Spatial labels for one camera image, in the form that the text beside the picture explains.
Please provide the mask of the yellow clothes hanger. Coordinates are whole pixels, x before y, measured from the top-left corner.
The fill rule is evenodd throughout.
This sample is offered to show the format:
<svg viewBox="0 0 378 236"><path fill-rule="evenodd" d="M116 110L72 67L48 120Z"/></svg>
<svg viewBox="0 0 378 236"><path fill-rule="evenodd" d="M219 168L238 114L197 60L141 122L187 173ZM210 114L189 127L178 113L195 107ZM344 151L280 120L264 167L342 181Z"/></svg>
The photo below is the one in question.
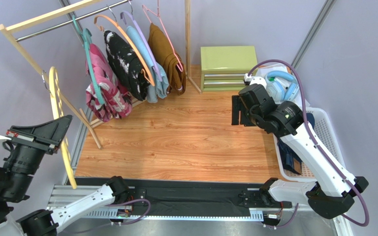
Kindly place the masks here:
<svg viewBox="0 0 378 236"><path fill-rule="evenodd" d="M63 112L63 100L62 100L62 93L59 85L59 77L58 71L56 67L52 66L49 69L47 74L47 80L43 78L45 88L48 90L50 94L50 104L53 119L55 121L59 121L60 131L58 132L57 136L59 138L59 147L58 150L61 152L61 157L64 164L64 169L66 173L67 180L72 189L77 188L77 183L74 176L74 171L71 165L71 156L69 152L68 146L68 138L66 137L66 133L69 129L70 123L72 122L72 116L66 116Z"/></svg>

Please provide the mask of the dark blue denim trousers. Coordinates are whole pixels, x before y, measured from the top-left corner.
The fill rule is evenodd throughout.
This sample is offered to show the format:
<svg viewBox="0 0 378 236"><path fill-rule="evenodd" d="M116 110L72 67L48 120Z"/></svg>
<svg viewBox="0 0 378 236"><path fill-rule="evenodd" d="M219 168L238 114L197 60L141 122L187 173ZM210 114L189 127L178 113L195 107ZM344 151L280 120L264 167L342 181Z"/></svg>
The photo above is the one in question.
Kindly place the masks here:
<svg viewBox="0 0 378 236"><path fill-rule="evenodd" d="M290 146L288 146L280 139L280 136L277 135L276 138L283 169L288 170L294 174L301 175L303 172L303 161L301 160L301 158Z"/></svg>

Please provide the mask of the pink camouflage trousers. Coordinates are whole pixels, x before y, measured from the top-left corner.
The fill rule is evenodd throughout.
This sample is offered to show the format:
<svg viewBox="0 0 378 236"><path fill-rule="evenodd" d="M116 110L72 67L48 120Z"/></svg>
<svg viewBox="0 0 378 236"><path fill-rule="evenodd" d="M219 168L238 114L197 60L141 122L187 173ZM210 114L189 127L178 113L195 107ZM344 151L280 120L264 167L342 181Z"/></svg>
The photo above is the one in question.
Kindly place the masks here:
<svg viewBox="0 0 378 236"><path fill-rule="evenodd" d="M87 106L103 122L129 116L132 111L130 93L121 85L100 48L93 43L89 45L89 57L91 68L85 62L91 79L86 88Z"/></svg>

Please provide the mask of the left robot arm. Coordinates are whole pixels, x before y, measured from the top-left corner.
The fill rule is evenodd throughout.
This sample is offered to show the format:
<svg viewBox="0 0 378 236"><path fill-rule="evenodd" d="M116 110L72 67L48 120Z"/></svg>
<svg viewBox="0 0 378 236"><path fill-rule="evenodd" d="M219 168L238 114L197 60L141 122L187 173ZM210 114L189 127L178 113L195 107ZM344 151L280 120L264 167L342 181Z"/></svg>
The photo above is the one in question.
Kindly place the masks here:
<svg viewBox="0 0 378 236"><path fill-rule="evenodd" d="M64 149L72 122L67 115L34 126L12 126L0 142L8 151L0 166L0 233L11 236L55 236L85 214L106 205L122 205L129 188L122 177L111 177L92 193L69 204L48 209L49 186L43 194L33 184L46 155Z"/></svg>

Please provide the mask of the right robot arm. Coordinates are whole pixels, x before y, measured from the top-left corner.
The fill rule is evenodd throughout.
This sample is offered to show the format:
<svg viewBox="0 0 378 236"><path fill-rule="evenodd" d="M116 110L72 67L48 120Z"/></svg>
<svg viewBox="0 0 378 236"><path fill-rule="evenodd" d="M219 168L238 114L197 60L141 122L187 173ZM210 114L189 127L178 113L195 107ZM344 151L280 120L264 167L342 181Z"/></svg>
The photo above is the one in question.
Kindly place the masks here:
<svg viewBox="0 0 378 236"><path fill-rule="evenodd" d="M369 183L354 176L326 148L311 124L305 108L291 101L276 104L265 87L259 84L243 88L232 96L232 125L257 126L288 145L313 173L309 182L268 179L260 193L271 202L292 202L308 205L326 219L344 216L357 197L369 216L362 193Z"/></svg>

